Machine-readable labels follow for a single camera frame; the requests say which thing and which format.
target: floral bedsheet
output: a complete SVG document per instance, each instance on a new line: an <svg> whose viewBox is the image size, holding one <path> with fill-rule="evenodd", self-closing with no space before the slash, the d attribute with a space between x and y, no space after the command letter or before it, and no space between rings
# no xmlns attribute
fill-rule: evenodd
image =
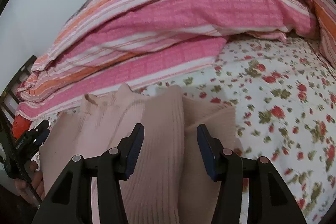
<svg viewBox="0 0 336 224"><path fill-rule="evenodd" d="M240 35L225 45L213 67L137 92L156 95L169 85L179 85L188 97L231 102L243 147L236 153L271 159L307 223L318 223L336 195L336 72L315 55L316 47L316 41L298 37L282 43ZM53 126L57 115L47 119ZM246 223L247 214L246 180L241 223Z"/></svg>

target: pink sweater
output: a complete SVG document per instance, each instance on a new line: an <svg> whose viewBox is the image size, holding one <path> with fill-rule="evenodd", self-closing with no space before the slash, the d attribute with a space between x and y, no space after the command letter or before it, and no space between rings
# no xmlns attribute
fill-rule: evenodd
<svg viewBox="0 0 336 224"><path fill-rule="evenodd" d="M145 136L137 165L130 179L120 182L129 223L210 223L220 183L206 174L196 128L205 123L224 147L238 147L235 109L182 94L179 86L170 86L161 95L143 96L123 84L101 98L85 95L80 113L63 113L40 148L45 192L73 155L101 155L140 122ZM92 180L93 223L99 223L96 182Z"/></svg>

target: orange cloth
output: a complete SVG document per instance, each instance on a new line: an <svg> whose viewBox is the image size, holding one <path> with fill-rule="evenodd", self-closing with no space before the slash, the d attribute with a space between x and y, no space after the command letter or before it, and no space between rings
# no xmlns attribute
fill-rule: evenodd
<svg viewBox="0 0 336 224"><path fill-rule="evenodd" d="M13 127L12 127L12 132L13 132L14 137L16 139L20 138L23 132L29 129L31 123L32 122L29 121L28 119L23 118L20 115L16 115L14 122L13 122Z"/></svg>

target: wooden bed frame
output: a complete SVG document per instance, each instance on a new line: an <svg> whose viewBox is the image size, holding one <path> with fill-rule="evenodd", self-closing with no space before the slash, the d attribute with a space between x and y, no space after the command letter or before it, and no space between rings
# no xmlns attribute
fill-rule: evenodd
<svg viewBox="0 0 336 224"><path fill-rule="evenodd" d="M13 90L17 84L21 84L22 78L27 78L30 75L29 67L34 64L36 60L36 56L33 55L31 58L27 60L26 63L18 70L18 72L14 75L12 80L8 83L2 94L0 95L0 106L1 111L3 112L6 121L8 123L9 128L12 128L12 123L8 119L8 115L13 119L15 118L15 112L11 110L11 106L7 105L6 99L8 97L12 98L17 104L20 103L19 99L15 95L15 91Z"/></svg>

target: finger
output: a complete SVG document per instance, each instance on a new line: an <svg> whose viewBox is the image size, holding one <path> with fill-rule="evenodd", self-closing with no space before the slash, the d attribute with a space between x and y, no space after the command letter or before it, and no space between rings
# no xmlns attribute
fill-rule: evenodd
<svg viewBox="0 0 336 224"><path fill-rule="evenodd" d="M31 171L35 171L38 167L39 167L39 166L37 165L36 161L33 160L33 161L30 162L29 169L30 169Z"/></svg>
<svg viewBox="0 0 336 224"><path fill-rule="evenodd" d="M36 188L36 192L41 197L42 193L44 192L43 181L41 181L40 185Z"/></svg>
<svg viewBox="0 0 336 224"><path fill-rule="evenodd" d="M34 187L34 189L36 189L40 185L42 178L43 178L42 171L34 172L34 177L33 180L31 181L31 184Z"/></svg>
<svg viewBox="0 0 336 224"><path fill-rule="evenodd" d="M27 184L21 179L15 179L14 184L17 190L25 189Z"/></svg>

